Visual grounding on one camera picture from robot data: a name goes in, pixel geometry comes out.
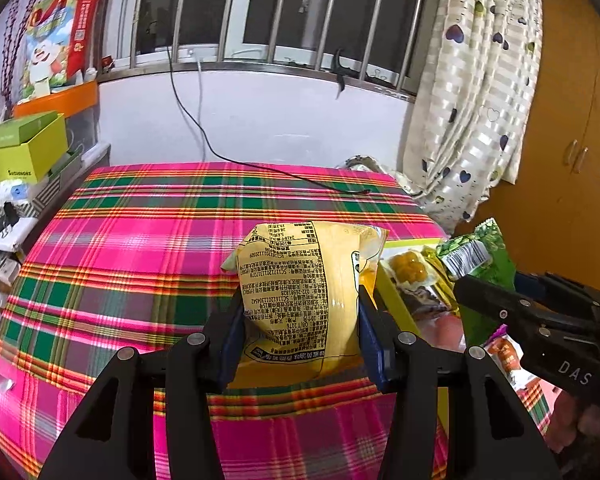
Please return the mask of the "person's right hand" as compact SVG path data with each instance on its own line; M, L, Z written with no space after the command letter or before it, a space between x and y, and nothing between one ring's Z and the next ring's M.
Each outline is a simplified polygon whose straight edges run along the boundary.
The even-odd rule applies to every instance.
M545 433L547 446L555 453L572 445L578 434L600 438L600 407L583 405L575 396L562 390Z

